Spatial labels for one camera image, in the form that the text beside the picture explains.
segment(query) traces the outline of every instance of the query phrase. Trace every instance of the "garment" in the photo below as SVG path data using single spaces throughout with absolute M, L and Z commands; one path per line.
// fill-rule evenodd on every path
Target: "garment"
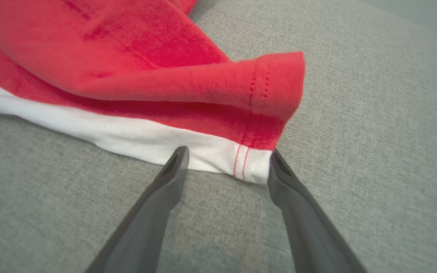
M 164 164 L 265 183 L 300 103 L 301 52 L 232 62 L 194 0 L 0 0 L 0 113 Z

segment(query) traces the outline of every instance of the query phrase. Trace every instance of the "white trim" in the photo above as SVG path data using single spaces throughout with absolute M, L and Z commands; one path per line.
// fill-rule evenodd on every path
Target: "white trim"
M 40 126 L 81 138 L 109 152 L 163 165 L 181 145 L 190 149 L 189 169 L 234 174 L 253 183 L 265 184 L 272 151 L 250 148 L 191 130 L 166 126 L 147 119 L 106 116 L 53 104 L 34 102 L 0 88 L 0 114 L 15 115 Z

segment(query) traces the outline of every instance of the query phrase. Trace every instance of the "seam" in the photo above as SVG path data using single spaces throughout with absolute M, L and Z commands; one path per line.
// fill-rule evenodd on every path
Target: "seam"
M 267 99 L 267 91 L 269 86 L 269 74 L 270 74 L 270 61 L 267 66 L 267 72 L 266 72 L 266 80 L 265 80 L 265 87 L 264 87 L 264 95 L 262 96 L 262 108 L 266 107 L 266 99 Z M 258 121 L 257 121 L 257 127 L 255 128 L 254 135 L 252 137 L 252 141 L 250 142 L 250 145 L 253 146 L 255 144 L 255 139 L 257 137 L 257 132 L 259 131 L 259 128 L 262 123 L 262 118 L 264 116 L 264 112 L 261 112 L 259 115 Z M 248 151 L 250 150 L 250 147 L 247 147 L 246 155 L 244 157 L 244 166 L 242 167 L 242 179 L 246 180 L 245 176 L 245 170 L 246 170 L 246 163 L 247 163 L 247 157 L 248 157 Z
M 234 173 L 233 173 L 234 177 L 236 177 L 236 166 L 237 166 L 237 159 L 239 157 L 239 151 L 241 150 L 241 146 L 244 144 L 245 135 L 246 135 L 247 129 L 248 129 L 249 125 L 250 125 L 250 119 L 252 117 L 252 98 L 253 98 L 253 95 L 254 95 L 255 81 L 256 81 L 255 70 L 256 70 L 256 68 L 254 66 L 254 70 L 253 70 L 253 73 L 252 73 L 252 81 L 251 81 L 250 86 L 249 86 L 249 90 L 250 90 L 250 92 L 249 92 L 249 101 L 248 101 L 249 113 L 248 113 L 248 116 L 247 116 L 246 124 L 244 126 L 244 130 L 242 131 L 241 142 L 239 143 L 239 147 L 237 148 L 236 159 L 234 161 Z

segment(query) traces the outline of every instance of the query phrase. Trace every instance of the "gray fabric surface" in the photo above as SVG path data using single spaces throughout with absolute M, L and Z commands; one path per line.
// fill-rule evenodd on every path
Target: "gray fabric surface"
M 437 272 L 437 34 L 354 0 L 191 17 L 234 60 L 305 52 L 278 149 L 370 272 Z M 0 272 L 84 271 L 159 169 L 0 116 Z M 191 171 L 158 271 L 292 272 L 266 189 Z

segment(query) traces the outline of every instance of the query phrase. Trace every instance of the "white fabric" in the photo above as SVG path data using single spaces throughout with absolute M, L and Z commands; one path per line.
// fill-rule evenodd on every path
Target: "white fabric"
M 0 114 L 19 116 L 40 126 L 90 141 L 109 152 L 154 164 L 165 164 L 177 147 L 186 145 L 190 150 L 189 169 L 235 173 L 237 178 L 261 184 L 266 183 L 269 175 L 270 150 L 250 148 L 247 152 L 247 147 L 226 138 L 146 119 L 106 116 L 73 107 L 43 104 L 16 97 L 2 88 Z

